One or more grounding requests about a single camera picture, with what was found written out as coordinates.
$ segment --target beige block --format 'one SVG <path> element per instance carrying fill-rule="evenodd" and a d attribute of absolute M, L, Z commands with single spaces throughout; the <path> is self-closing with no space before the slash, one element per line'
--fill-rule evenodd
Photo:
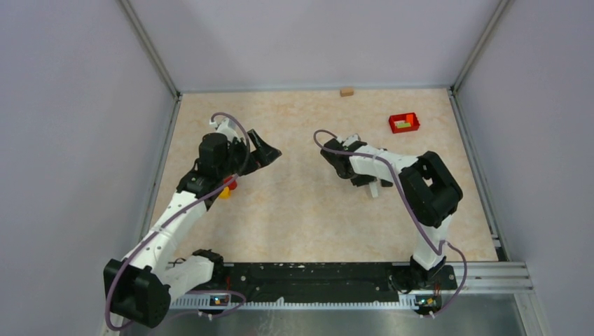
<path fill-rule="evenodd" d="M 340 89 L 340 96 L 341 97 L 348 97 L 354 95 L 354 88 L 352 87 L 343 87 Z"/>

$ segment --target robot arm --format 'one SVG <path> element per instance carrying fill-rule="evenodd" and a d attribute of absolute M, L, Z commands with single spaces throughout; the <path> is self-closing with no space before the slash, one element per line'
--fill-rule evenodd
<path fill-rule="evenodd" d="M 399 183 L 408 206 L 424 226 L 428 240 L 434 246 L 439 246 L 446 238 L 452 215 L 462 199 L 462 190 L 437 154 L 428 151 L 420 157 L 414 157 L 390 153 L 369 146 L 357 134 L 345 140 L 331 139 L 324 147 L 352 153 L 347 156 L 324 149 L 320 151 L 339 177 L 351 180 L 357 187 L 369 184 L 374 197 L 377 196 L 374 186 L 377 188 L 378 179 L 384 187 Z M 399 181 L 394 181 L 384 161 L 391 164 Z M 444 258 L 443 253 L 435 253 L 421 232 L 417 234 L 412 263 L 430 271 L 440 267 Z"/>
<path fill-rule="evenodd" d="M 181 178 L 156 224 L 123 260 L 112 259 L 104 268 L 107 297 L 116 275 L 121 273 L 108 302 L 111 312 L 154 328 L 165 317 L 170 302 L 208 282 L 214 267 L 208 258 L 192 255 L 171 269 L 167 269 L 167 263 L 188 231 L 217 199 L 220 191 L 216 190 L 221 189 L 226 178 L 250 174 L 281 155 L 280 150 L 269 146 L 254 130 L 247 132 L 256 147 L 249 153 L 247 139 L 237 134 L 236 125 L 229 118 L 221 124 L 211 122 L 211 126 L 216 131 L 202 138 L 200 157 Z M 125 266 L 124 260 L 129 258 L 131 261 Z"/>

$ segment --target white wall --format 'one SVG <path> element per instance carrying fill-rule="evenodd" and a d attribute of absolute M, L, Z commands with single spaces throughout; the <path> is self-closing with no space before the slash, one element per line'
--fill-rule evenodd
<path fill-rule="evenodd" d="M 498 0 L 133 0 L 181 91 L 451 85 Z"/>
<path fill-rule="evenodd" d="M 554 335 L 594 330 L 594 2 L 516 1 L 461 92 Z"/>
<path fill-rule="evenodd" d="M 172 98 L 115 1 L 0 4 L 2 335 L 96 335 Z"/>

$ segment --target purple cable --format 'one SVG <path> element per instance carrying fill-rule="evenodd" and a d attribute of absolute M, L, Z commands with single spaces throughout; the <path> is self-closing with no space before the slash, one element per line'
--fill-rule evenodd
<path fill-rule="evenodd" d="M 410 204 L 406 200 L 406 196 L 404 195 L 404 191 L 402 190 L 402 185 L 400 184 L 400 179 L 398 179 L 398 176 L 396 175 L 396 172 L 394 171 L 394 168 L 393 168 L 392 164 L 388 160 L 384 159 L 383 157 L 374 156 L 374 155 L 367 154 L 367 153 L 353 153 L 353 152 L 347 152 L 346 150 L 333 150 L 333 149 L 324 147 L 324 145 L 322 145 L 317 140 L 317 135 L 319 133 L 329 134 L 333 138 L 337 138 L 337 136 L 336 136 L 336 134 L 334 134 L 334 133 L 332 133 L 332 132 L 330 132 L 328 130 L 325 130 L 325 129 L 319 129 L 319 130 L 317 130 L 317 131 L 314 132 L 314 142 L 316 143 L 316 145 L 318 147 L 320 147 L 322 150 L 324 150 L 326 152 L 333 153 L 333 154 L 336 154 L 336 155 L 362 156 L 363 158 L 374 159 L 374 160 L 380 161 L 381 163 L 385 164 L 388 167 L 388 170 L 390 172 L 390 175 L 392 176 L 392 179 L 394 180 L 394 185 L 396 186 L 396 189 L 398 190 L 398 194 L 400 194 L 400 198 L 402 199 L 402 202 L 404 203 L 404 206 L 406 207 L 406 211 L 408 211 L 408 214 L 410 215 L 410 218 L 413 220 L 413 223 L 417 227 L 417 230 L 419 230 L 419 233 L 421 234 L 421 236 L 423 237 L 423 239 L 427 242 L 427 244 L 429 245 L 429 247 L 431 247 L 431 250 L 433 250 L 433 252 L 435 252 L 435 254 L 437 254 L 438 256 L 440 256 L 441 253 L 442 253 L 442 251 L 443 251 L 443 245 L 447 243 L 448 246 L 450 247 L 450 249 L 452 249 L 452 250 L 458 252 L 458 254 L 460 254 L 460 257 L 462 257 L 462 263 L 464 264 L 464 276 L 462 277 L 462 281 L 460 282 L 460 285 L 458 286 L 458 288 L 454 292 L 452 298 L 449 299 L 449 301 L 439 310 L 438 313 L 441 313 L 445 308 L 447 308 L 447 307 L 450 306 L 450 303 L 454 300 L 454 298 L 456 296 L 458 296 L 458 294 L 462 290 L 462 287 L 464 287 L 464 284 L 466 283 L 466 278 L 467 278 L 467 275 L 468 275 L 468 265 L 467 265 L 467 262 L 466 262 L 466 257 L 464 256 L 463 252 L 461 250 L 459 250 L 458 248 L 454 247 L 449 241 L 446 241 L 446 240 L 441 240 L 439 242 L 438 247 L 435 247 L 435 245 L 433 245 L 433 243 L 429 239 L 429 236 L 427 236 L 427 233 L 425 232 L 425 230 L 423 230 L 423 227 L 421 226 L 421 223 L 419 223 L 419 220 L 417 219 L 417 216 L 415 216 L 415 213 L 411 209 Z"/>
<path fill-rule="evenodd" d="M 245 131 L 245 128 L 243 128 L 243 126 L 240 124 L 239 121 L 237 121 L 237 119 L 235 119 L 232 115 L 224 113 L 224 112 L 217 112 L 215 114 L 213 114 L 210 117 L 211 121 L 214 121 L 215 117 L 217 116 L 224 116 L 229 118 L 231 121 L 233 121 L 237 127 L 239 127 L 239 129 L 241 130 L 241 132 L 243 133 L 243 136 L 245 138 L 245 143 L 246 143 L 246 147 L 247 147 L 247 151 L 246 151 L 246 158 L 245 161 L 242 165 L 242 167 L 240 168 L 240 172 L 243 171 L 243 169 L 245 168 L 245 166 L 247 165 L 248 159 L 249 159 L 249 137 L 247 136 L 247 132 Z M 224 183 L 223 185 L 221 185 L 220 187 L 218 187 L 217 189 L 209 192 L 208 194 L 202 196 L 200 199 L 197 199 L 196 201 L 186 205 L 184 208 L 181 208 L 181 210 L 179 210 L 178 212 L 174 213 L 173 216 L 169 217 L 169 219 L 167 219 L 162 225 L 162 228 L 166 228 L 169 224 L 171 224 L 175 218 L 179 217 L 181 214 L 185 213 L 186 211 L 188 211 L 189 209 L 192 209 L 193 207 L 195 207 L 197 204 L 204 202 L 205 199 L 208 199 L 210 197 L 213 197 L 215 195 L 218 195 L 221 191 L 223 191 L 223 189 L 227 186 L 229 186 L 231 183 L 235 182 L 235 180 L 238 178 L 238 175 L 235 174 L 232 176 L 232 178 L 227 181 L 226 183 Z M 118 281 L 120 281 L 120 278 L 122 277 L 122 274 L 124 272 L 124 270 L 126 269 L 126 267 L 128 267 L 128 265 L 132 262 L 132 260 L 134 260 L 134 258 L 136 258 L 136 256 L 138 255 L 138 253 L 140 251 L 142 251 L 142 249 L 144 249 L 144 247 L 146 245 L 148 245 L 155 237 L 157 237 L 157 235 L 159 234 L 159 232 L 153 232 L 151 233 L 151 235 L 149 235 L 144 241 L 142 241 L 138 247 L 130 254 L 130 257 L 126 258 L 126 260 L 124 260 L 124 263 L 122 264 L 122 266 L 120 267 L 120 269 L 118 270 L 118 272 L 116 273 L 116 276 L 113 278 L 113 281 L 111 282 L 111 285 L 109 286 L 109 290 L 107 291 L 107 297 L 105 299 L 105 310 L 104 310 L 104 315 L 105 315 L 105 324 L 107 324 L 107 327 L 113 331 L 122 331 L 126 328 L 128 328 L 129 326 L 132 325 L 133 321 L 128 321 L 127 323 L 124 323 L 121 326 L 116 326 L 113 325 L 113 323 L 111 322 L 111 316 L 110 316 L 110 307 L 111 307 L 111 300 L 113 299 L 113 292 L 116 291 L 116 285 L 118 284 Z"/>
<path fill-rule="evenodd" d="M 188 292 L 188 294 L 197 294 L 197 295 L 203 295 L 203 294 L 226 294 L 226 295 L 235 295 L 235 296 L 238 296 L 238 297 L 240 297 L 240 298 L 242 299 L 242 302 L 241 302 L 241 303 L 239 303 L 237 306 L 235 306 L 235 307 L 233 307 L 233 308 L 231 308 L 231 309 L 227 309 L 227 310 L 223 311 L 223 312 L 222 312 L 222 313 L 220 313 L 220 314 L 217 314 L 217 315 L 212 315 L 212 318 L 213 318 L 213 319 L 217 319 L 217 318 L 219 318 L 219 317 L 224 317 L 224 316 L 227 316 L 227 315 L 229 315 L 229 314 L 231 314 L 231 313 L 235 312 L 235 311 L 236 311 L 236 310 L 238 310 L 238 309 L 239 309 L 239 308 L 240 308 L 242 305 L 245 305 L 245 302 L 247 301 L 246 297 L 245 297 L 243 294 L 241 294 L 241 293 L 239 293 L 239 292 L 236 292 L 236 291 L 234 291 L 234 290 L 190 290 L 190 291 Z M 179 318 L 179 317 L 182 317 L 182 316 L 185 316 L 185 315 L 190 315 L 190 314 L 192 314 L 192 315 L 196 315 L 196 313 L 197 313 L 197 312 L 196 312 L 196 311 L 194 311 L 194 310 L 190 310 L 190 311 L 182 311 L 181 313 L 177 313 L 177 314 L 175 314 L 174 316 L 168 317 L 166 320 L 164 320 L 164 321 L 163 321 L 163 322 L 160 324 L 160 326 L 162 326 L 164 323 L 169 323 L 169 322 L 171 322 L 171 321 L 173 321 L 174 319 L 177 319 L 177 318 Z M 155 328 L 155 329 L 152 329 L 152 330 L 151 330 L 151 331 L 148 333 L 148 335 L 149 335 L 149 336 L 150 336 L 150 335 L 152 335 L 152 334 L 153 334 L 153 333 L 154 333 L 156 330 L 157 330 L 157 328 Z"/>

